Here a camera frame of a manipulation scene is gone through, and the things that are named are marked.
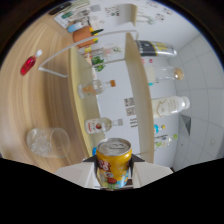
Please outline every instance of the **shelf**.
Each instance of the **shelf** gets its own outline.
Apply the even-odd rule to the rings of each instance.
[[[154,160],[154,120],[148,81],[137,45],[130,33],[126,34],[125,61],[130,77],[138,119],[141,158]]]
[[[74,47],[69,49],[69,92],[71,104],[74,112],[74,122],[77,128],[78,138],[81,142],[82,150],[87,151],[88,156],[92,156],[92,149],[98,142],[105,138],[104,133],[87,134],[84,122],[87,119],[99,118],[96,96],[81,99],[77,92],[80,83],[86,83],[93,80],[92,66],[79,54]]]

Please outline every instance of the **wooden table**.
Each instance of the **wooden table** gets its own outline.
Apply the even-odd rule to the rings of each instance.
[[[0,71],[0,152],[5,159],[37,166],[54,173],[60,167],[88,158],[79,138],[69,95],[68,78],[38,71],[38,65],[62,48],[73,44],[72,35],[54,17],[42,16],[18,38]],[[29,56],[43,54],[25,76],[20,68]],[[68,74],[68,51],[45,67]],[[63,159],[47,159],[33,154],[26,135],[37,127],[63,128],[70,139],[70,152]]]
[[[74,121],[78,137],[82,143],[82,150],[92,156],[92,149],[105,138],[104,133],[87,134],[84,122],[88,119],[100,118],[96,96],[81,99],[77,92],[79,84],[93,81],[92,66],[79,54],[74,47],[69,49],[69,92],[73,108]]]

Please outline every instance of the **beverage can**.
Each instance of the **beverage can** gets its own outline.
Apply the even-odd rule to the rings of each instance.
[[[96,156],[104,187],[119,189],[127,183],[131,155],[131,144],[125,139],[108,138],[99,142]]]

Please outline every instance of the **tile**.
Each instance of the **tile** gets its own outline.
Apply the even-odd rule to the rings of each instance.
[[[175,159],[174,159],[174,163],[172,166],[173,169],[175,170],[175,172],[182,168],[183,162],[184,162],[184,155],[177,150]]]
[[[180,60],[180,57],[179,56],[176,56],[176,57],[173,57],[173,58],[170,58],[168,60],[168,63],[173,66],[173,67],[179,67],[181,66],[181,60]]]
[[[179,68],[182,69],[183,73],[185,74],[184,67],[179,66]],[[176,91],[189,90],[188,78],[186,75],[184,76],[182,80],[175,80],[174,83],[176,86]]]
[[[190,139],[192,142],[198,144],[200,147],[204,147],[205,139],[208,130],[208,122],[199,120],[197,118],[191,119],[191,133]]]
[[[206,88],[203,71],[197,58],[184,64],[184,74],[187,76],[190,89]]]
[[[198,160],[201,156],[202,147],[196,145],[192,141],[190,141],[189,149],[186,155],[186,159],[192,164],[197,164]]]
[[[209,123],[208,133],[205,140],[204,151],[206,151],[213,159],[217,159],[219,151],[222,147],[224,129]]]
[[[204,163],[214,160],[207,152],[203,151],[198,163]]]
[[[224,90],[208,90],[209,121],[224,127]]]
[[[208,120],[208,93],[207,90],[191,91],[191,113],[196,118]]]
[[[190,139],[179,134],[177,140],[177,150],[183,154],[185,157],[188,151]]]
[[[184,163],[183,163],[183,166],[182,166],[182,169],[188,167],[188,166],[191,166],[192,164],[185,158],[184,160]]]
[[[195,58],[196,55],[190,44],[188,44],[179,51],[179,57],[181,59],[181,62],[184,64]]]
[[[208,88],[223,88],[223,81],[214,55],[209,52],[198,58]]]
[[[191,102],[191,94],[190,94],[190,91],[177,91],[177,96],[186,96],[188,99],[189,99],[189,101]],[[191,116],[191,105],[190,105],[190,107],[187,109],[187,110],[182,110],[181,112],[180,112],[180,114],[182,114],[182,115],[185,115],[185,116]]]
[[[190,45],[197,56],[212,50],[210,44],[202,35],[199,35],[193,41],[191,41]]]

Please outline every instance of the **plastic bottle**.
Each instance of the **plastic bottle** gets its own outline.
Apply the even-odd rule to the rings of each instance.
[[[96,79],[87,84],[78,85],[78,94],[80,98],[95,96],[101,94],[105,90],[105,88],[115,86],[116,86],[115,80],[110,80],[109,82],[103,83],[99,79]]]
[[[88,134],[97,134],[109,131],[113,126],[122,126],[122,125],[123,125],[122,119],[111,121],[110,119],[103,117],[103,118],[86,120],[85,130]]]
[[[182,80],[184,73],[182,69],[167,66],[144,66],[148,83],[159,83],[161,80]]]
[[[81,28],[83,28],[83,24],[81,22],[77,22],[77,23],[72,24],[71,26],[69,26],[67,30],[68,30],[69,33],[73,33],[76,30],[79,30]]]
[[[186,96],[170,96],[151,100],[153,118],[159,118],[179,113],[188,109],[190,101]]]
[[[36,59],[42,54],[42,50],[38,50],[34,56],[29,57],[23,64],[20,73],[26,75],[26,73],[35,65]]]
[[[177,51],[174,46],[168,43],[136,40],[135,41],[141,56],[165,56],[175,57]]]
[[[160,148],[164,148],[168,145],[170,145],[170,143],[173,140],[177,140],[178,135],[174,134],[173,137],[169,136],[169,135],[162,135],[159,137],[154,138],[154,148],[155,150],[160,149]]]
[[[154,124],[154,134],[159,133],[159,131],[164,130],[165,128],[166,128],[165,125],[161,125],[161,127],[159,128],[157,124]]]

